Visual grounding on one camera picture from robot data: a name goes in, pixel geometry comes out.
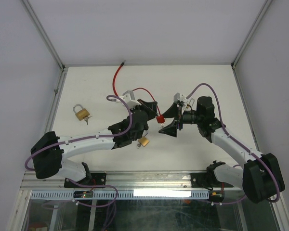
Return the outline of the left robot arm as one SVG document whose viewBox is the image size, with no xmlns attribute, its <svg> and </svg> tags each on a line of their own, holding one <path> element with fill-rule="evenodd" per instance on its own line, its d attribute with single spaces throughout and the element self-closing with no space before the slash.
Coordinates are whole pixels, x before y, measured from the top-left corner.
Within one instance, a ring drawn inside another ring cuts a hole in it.
<svg viewBox="0 0 289 231">
<path fill-rule="evenodd" d="M 59 137 L 54 131 L 45 133 L 31 148 L 30 160 L 37 179 L 60 176 L 86 187 L 92 180 L 86 163 L 75 163 L 71 157 L 99 150 L 114 150 L 131 145 L 148 130 L 148 121 L 157 116 L 156 101 L 137 100 L 127 118 L 89 135 Z"/>
</svg>

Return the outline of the red thin-cable padlock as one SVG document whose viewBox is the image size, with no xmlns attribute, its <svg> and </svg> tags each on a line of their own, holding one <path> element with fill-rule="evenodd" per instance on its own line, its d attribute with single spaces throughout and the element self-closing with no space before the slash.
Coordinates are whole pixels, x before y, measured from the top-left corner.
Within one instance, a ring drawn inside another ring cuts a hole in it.
<svg viewBox="0 0 289 231">
<path fill-rule="evenodd" d="M 155 101 L 154 96 L 151 94 L 151 92 L 150 92 L 149 90 L 147 90 L 147 89 L 145 89 L 145 88 L 142 88 L 142 87 L 138 87 L 138 88 L 133 89 L 133 91 L 136 91 L 136 90 L 144 90 L 144 91 L 146 91 L 146 92 L 150 95 L 150 97 L 152 98 L 152 100 Z M 157 116 L 156 116 L 156 120 L 157 120 L 157 122 L 158 122 L 159 124 L 163 124 L 163 123 L 165 122 L 165 118 L 164 118 L 164 116 L 161 114 L 158 105 L 157 105 L 157 111 L 158 111 L 158 114 L 157 114 Z"/>
</svg>

